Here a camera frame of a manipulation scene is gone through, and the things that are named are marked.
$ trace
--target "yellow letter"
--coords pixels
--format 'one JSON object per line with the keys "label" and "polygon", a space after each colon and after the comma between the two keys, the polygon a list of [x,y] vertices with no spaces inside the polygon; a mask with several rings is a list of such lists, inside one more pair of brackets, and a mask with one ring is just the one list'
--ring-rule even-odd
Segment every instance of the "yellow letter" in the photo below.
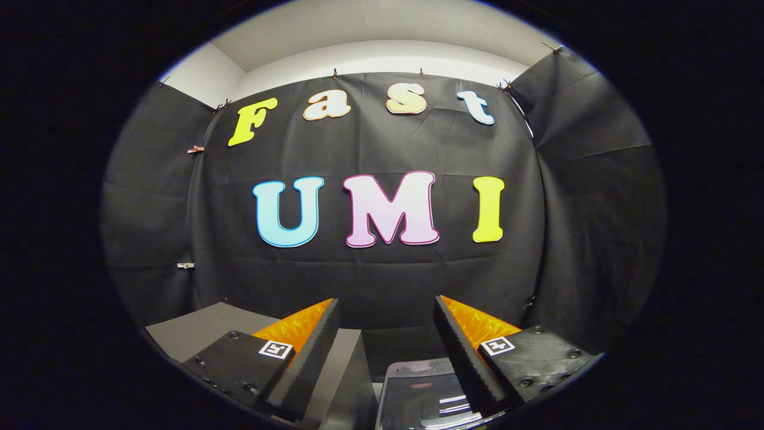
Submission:
{"label": "yellow letter", "polygon": [[308,103],[310,105],[303,112],[303,118],[308,121],[316,121],[327,116],[339,118],[350,112],[348,94],[342,90],[323,91],[310,97]]}
{"label": "yellow letter", "polygon": [[239,121],[236,123],[233,137],[228,141],[228,146],[238,145],[252,139],[254,137],[252,125],[255,128],[261,126],[265,121],[265,109],[273,109],[276,104],[278,104],[278,100],[271,97],[268,100],[239,109]]}
{"label": "yellow letter", "polygon": [[390,113],[417,114],[425,110],[427,100],[422,97],[425,89],[418,83],[396,83],[387,89],[389,100],[385,102]]}
{"label": "yellow letter", "polygon": [[475,178],[472,184],[480,193],[480,217],[477,230],[472,233],[475,242],[496,242],[504,231],[499,227],[499,195],[504,189],[504,181],[491,176]]}

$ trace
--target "black curtain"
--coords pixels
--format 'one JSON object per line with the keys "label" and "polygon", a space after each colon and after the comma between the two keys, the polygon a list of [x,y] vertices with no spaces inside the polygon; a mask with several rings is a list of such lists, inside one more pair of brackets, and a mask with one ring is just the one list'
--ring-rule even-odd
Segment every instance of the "black curtain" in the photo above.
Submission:
{"label": "black curtain", "polygon": [[658,272],[666,208],[655,151],[626,100],[565,47],[509,91],[534,133],[546,215],[523,325],[600,353],[634,321]]}
{"label": "black curtain", "polygon": [[[105,160],[137,92],[268,5],[11,9],[8,29],[21,36],[9,46],[26,67],[7,69],[11,124],[21,126],[16,134],[11,127],[6,158],[19,180],[9,183],[16,223],[9,224],[6,303],[21,346],[9,356],[10,428],[252,425],[250,415],[171,371],[126,325],[93,227]],[[725,370],[758,369],[751,339],[761,280],[761,73],[752,47],[761,39],[755,12],[762,3],[533,0],[505,7],[558,31],[623,89],[654,133],[669,201],[661,289],[629,337],[558,402],[507,426],[757,428],[756,384],[730,389]],[[714,61],[725,66],[704,67]],[[62,79],[51,79],[51,70]]]}
{"label": "black curtain", "polygon": [[[387,111],[387,88],[401,82],[425,89],[424,112]],[[306,121],[307,99],[333,89],[348,94],[350,113]],[[487,100],[492,126],[471,117],[456,96],[464,90]],[[432,325],[440,294],[521,327],[544,324],[592,353],[606,349],[646,300],[660,257],[665,209],[652,147],[623,98],[569,50],[528,69],[510,93],[519,107],[480,83],[359,73],[273,88],[213,115],[154,87],[105,179],[106,255],[123,300],[147,325],[219,301],[283,318],[336,297],[342,327],[363,330],[377,381],[393,362],[445,356]],[[238,110],[271,97],[278,105],[252,140],[229,147]],[[193,145],[206,150],[187,154]],[[435,174],[439,241],[345,245],[351,208],[342,181],[372,174],[392,197],[416,170]],[[265,243],[252,187],[285,184],[280,222],[290,228],[301,216],[292,183],[305,176],[325,180],[318,233],[296,248]],[[472,240],[479,176],[505,183],[498,242]],[[397,235],[404,228],[405,220]]]}
{"label": "black curtain", "polygon": [[106,168],[101,232],[106,264],[136,324],[143,327],[202,307],[188,222],[187,150],[203,145],[212,109],[168,85],[149,88],[125,123]]}

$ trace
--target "white wall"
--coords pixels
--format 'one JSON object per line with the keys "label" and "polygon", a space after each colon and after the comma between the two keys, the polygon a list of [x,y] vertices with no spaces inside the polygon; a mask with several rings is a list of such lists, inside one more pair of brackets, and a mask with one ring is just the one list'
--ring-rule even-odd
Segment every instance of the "white wall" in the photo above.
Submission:
{"label": "white wall", "polygon": [[337,44],[308,50],[246,73],[233,92],[238,100],[276,86],[316,77],[364,72],[408,72],[453,77],[495,86],[528,67],[504,57],[452,44],[384,40]]}
{"label": "white wall", "polygon": [[207,43],[183,58],[159,81],[214,108],[225,103],[226,97],[231,99],[243,77],[241,67]]}

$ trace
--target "letter m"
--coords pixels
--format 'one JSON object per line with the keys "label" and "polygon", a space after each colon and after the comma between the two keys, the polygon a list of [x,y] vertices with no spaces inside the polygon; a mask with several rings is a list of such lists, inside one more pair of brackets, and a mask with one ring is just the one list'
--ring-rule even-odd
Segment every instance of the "letter m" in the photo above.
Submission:
{"label": "letter m", "polygon": [[411,171],[403,176],[392,200],[387,198],[374,176],[359,174],[345,179],[342,186],[350,191],[353,212],[353,233],[345,243],[353,248],[365,248],[377,242],[369,222],[374,223],[382,240],[393,242],[398,225],[406,217],[406,229],[400,241],[407,245],[434,243],[440,237],[432,225],[430,187],[435,175],[428,171]]}

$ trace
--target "orange gripper pad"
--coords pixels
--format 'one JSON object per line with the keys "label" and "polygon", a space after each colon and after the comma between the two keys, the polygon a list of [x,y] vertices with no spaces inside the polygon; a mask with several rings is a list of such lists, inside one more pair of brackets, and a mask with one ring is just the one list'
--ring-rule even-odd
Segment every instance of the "orange gripper pad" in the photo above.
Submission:
{"label": "orange gripper pad", "polygon": [[499,318],[493,317],[478,309],[472,308],[456,300],[440,296],[445,302],[459,327],[464,331],[467,340],[469,340],[475,351],[480,344],[486,340],[496,339],[497,337],[509,336],[520,332],[521,330],[512,324],[506,323]]}
{"label": "orange gripper pad", "polygon": [[310,308],[305,308],[295,314],[291,314],[283,320],[252,334],[252,336],[290,344],[294,348],[296,357],[305,346],[305,342],[307,342],[308,337],[313,332],[313,328],[316,327],[319,319],[321,319],[324,311],[326,311],[326,306],[331,301],[332,299],[327,299]]}

